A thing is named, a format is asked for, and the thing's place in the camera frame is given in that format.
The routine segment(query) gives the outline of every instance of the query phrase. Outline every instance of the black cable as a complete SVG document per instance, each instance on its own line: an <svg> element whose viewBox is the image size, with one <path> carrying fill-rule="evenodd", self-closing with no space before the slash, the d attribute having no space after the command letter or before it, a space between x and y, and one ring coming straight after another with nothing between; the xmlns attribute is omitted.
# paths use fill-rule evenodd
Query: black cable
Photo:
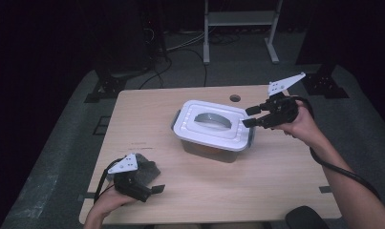
<svg viewBox="0 0 385 229"><path fill-rule="evenodd" d="M159 81L160 81L160 88L163 89L164 88L164 80L162 79L161 75L159 72L157 72L157 70L154 70L154 73L156 73L156 75L159 77Z"/></svg>
<svg viewBox="0 0 385 229"><path fill-rule="evenodd" d="M202 61L202 64L203 64L203 68L204 68L204 79L203 79L203 86L206 87L206 80L207 80L207 68L206 68L206 65L203 63L203 58L201 57L201 55L196 52L196 51L193 51L193 50L189 50L189 49L175 49L173 51L170 51L169 53L171 52L180 52L180 51L189 51L189 52L193 52L195 53Z"/></svg>
<svg viewBox="0 0 385 229"><path fill-rule="evenodd" d="M341 175L344 175L346 177L349 177L353 180L355 180L356 182L362 184L364 187L366 187L367 189L369 189L378 199L380 199L380 195L379 193L377 192L377 190L374 188L374 186L368 182L366 179L358 176L357 174L354 174L348 170L345 170L345 169L342 169L340 167L337 167L335 165L332 165L324 160L322 160L317 154L316 152L310 148L310 153L311 153L311 156L313 157L313 159L319 163L320 165L322 166L325 166L326 168L329 168L333 171L335 171L336 173L339 173Z"/></svg>
<svg viewBox="0 0 385 229"><path fill-rule="evenodd" d="M209 37L209 43L215 46L226 46L232 43L235 43L240 40L239 34L231 34L231 35L223 35L214 33Z"/></svg>
<svg viewBox="0 0 385 229"><path fill-rule="evenodd" d="M109 189L111 189L112 187L114 187L115 186L115 184L113 184L113 185L111 185L111 186L109 186L109 187L107 187L105 190L103 190L103 192L102 193L100 193L100 195L99 196L102 196L106 191L108 191Z"/></svg>
<svg viewBox="0 0 385 229"><path fill-rule="evenodd" d="M100 194L100 190L102 189L102 184L103 182L105 181L105 178L108 176L108 170L110 168L112 168L112 166L114 166L116 163L118 163L119 161L121 161L122 158L119 158L119 159L116 159L114 160L112 163L110 163L108 165L108 167L103 171L103 174L102 176L100 177L100 180L99 180L99 184L97 185L97 188L96 188L96 192L95 192L95 195L94 195L94 203L96 203L96 201L99 199L100 195L102 195L104 192L106 192L107 189L105 189L105 191L103 191L101 194Z"/></svg>
<svg viewBox="0 0 385 229"><path fill-rule="evenodd" d="M172 60L168 57L167 58L168 59L168 61L169 61L169 65L168 65L168 67L166 67L166 69L164 69L162 72L160 72L160 73L156 73L155 75L153 75L153 76L151 76L151 77L149 77L148 79L146 79L140 86L139 86L139 90L146 84L146 83L148 83L148 81L150 81L151 79L153 79L153 78L155 78L155 77L161 77L160 75L162 74L162 73L165 73L167 70L169 70L169 68L171 68L171 66L172 66Z"/></svg>
<svg viewBox="0 0 385 229"><path fill-rule="evenodd" d="M196 37L197 35L202 34L201 31L191 31L191 32L187 32L187 31L172 31L171 33L182 35L182 36L189 36L189 37Z"/></svg>
<svg viewBox="0 0 385 229"><path fill-rule="evenodd" d="M311 106L311 104L309 103L309 101L303 97L299 97L299 96L293 96L293 98L295 100L299 100L299 101L302 101L304 102L304 104L306 105L306 107L308 108L309 110L309 113L311 114L311 116L314 118L314 113L313 113L313 108ZM340 167L337 167L333 164L330 164L329 162L321 159L317 154L316 152L310 147L310 153L311 153L311 156L313 157L313 159L320 165L330 169L330 170L333 170L335 171L336 173L338 174L341 174L343 176L346 176L346 177L349 177L353 180L355 180L356 182L362 184L365 188L369 189L378 199L380 199L380 195L379 193L377 192L377 190L374 188L374 186L368 182L366 179L364 179L363 177L360 177L359 175L357 174L354 174L348 170L345 170L345 169L342 169Z"/></svg>

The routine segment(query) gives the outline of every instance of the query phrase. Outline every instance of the gray carpet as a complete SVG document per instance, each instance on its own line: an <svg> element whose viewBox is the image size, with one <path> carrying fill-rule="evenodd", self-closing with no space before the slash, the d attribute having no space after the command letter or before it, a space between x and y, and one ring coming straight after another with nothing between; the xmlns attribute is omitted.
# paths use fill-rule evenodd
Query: gray carpet
<svg viewBox="0 0 385 229"><path fill-rule="evenodd" d="M273 65L264 44L265 34L240 35L240 40L226 46L210 47L211 62L206 86L268 84L300 72L315 73L319 66L294 65L304 33L277 33L275 50L280 58ZM185 35L167 35L167 47L191 39ZM187 47L202 55L202 44ZM204 66L191 51L169 53L171 68L161 75L164 88L202 87ZM168 66L162 58L160 72ZM128 81L125 90L136 90L154 72ZM326 99L309 96L298 83L289 89L310 100L321 130L353 169L369 180L385 204L385 123L360 90L351 73L337 67L332 77L350 98ZM102 116L109 116L114 99L84 103L97 83L95 72L86 74L61 114L40 158L34 166L19 199L13 205L2 228L82 228L78 221L103 135L93 135ZM153 78L143 89L161 87ZM347 228L343 219L328 219L331 228ZM282 221L272 228L288 228ZM106 226L104 228L142 228L142 226Z"/></svg>

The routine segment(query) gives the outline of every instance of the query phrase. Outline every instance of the wooden table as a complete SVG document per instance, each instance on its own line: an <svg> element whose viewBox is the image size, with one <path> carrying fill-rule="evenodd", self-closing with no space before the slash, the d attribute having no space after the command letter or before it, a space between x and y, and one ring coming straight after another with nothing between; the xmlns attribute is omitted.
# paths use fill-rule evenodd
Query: wooden table
<svg viewBox="0 0 385 229"><path fill-rule="evenodd" d="M241 97L240 102L230 96ZM341 217L322 168L309 148L282 131L257 128L252 146L233 163L185 152L170 126L176 112L196 99L248 108L265 102L267 86L123 91L118 96L88 189L96 191L103 170L115 159L140 153L157 163L151 183L163 193L114 211L104 223L166 224L281 220L301 205L324 219ZM79 220L93 205L85 199Z"/></svg>

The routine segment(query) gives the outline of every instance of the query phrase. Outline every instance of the shelf leg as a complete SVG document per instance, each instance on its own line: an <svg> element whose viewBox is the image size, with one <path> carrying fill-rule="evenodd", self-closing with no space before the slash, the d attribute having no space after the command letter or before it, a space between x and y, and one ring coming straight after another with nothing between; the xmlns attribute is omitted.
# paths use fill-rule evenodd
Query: shelf leg
<svg viewBox="0 0 385 229"><path fill-rule="evenodd" d="M209 64L210 62L210 52L209 52L209 21L207 15L208 11L208 0L204 1L204 42L203 42L203 63Z"/></svg>
<svg viewBox="0 0 385 229"><path fill-rule="evenodd" d="M270 27L270 35L269 38L266 38L267 50L269 52L270 58L273 64L279 64L279 58L276 54L275 49L273 48L272 42L275 36L276 27L278 25L279 15L281 14L283 0L279 0L276 6L275 14L273 15L272 26Z"/></svg>

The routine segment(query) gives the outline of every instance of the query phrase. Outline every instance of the hole in table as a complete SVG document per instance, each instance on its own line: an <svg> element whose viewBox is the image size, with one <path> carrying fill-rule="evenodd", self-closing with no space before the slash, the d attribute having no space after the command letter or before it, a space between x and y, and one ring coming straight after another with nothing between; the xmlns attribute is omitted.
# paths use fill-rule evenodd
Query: hole in table
<svg viewBox="0 0 385 229"><path fill-rule="evenodd" d="M230 96L230 100L231 100L232 102L240 102L240 100L242 100L242 98L241 98L239 95L237 95L237 94L232 94L232 95Z"/></svg>

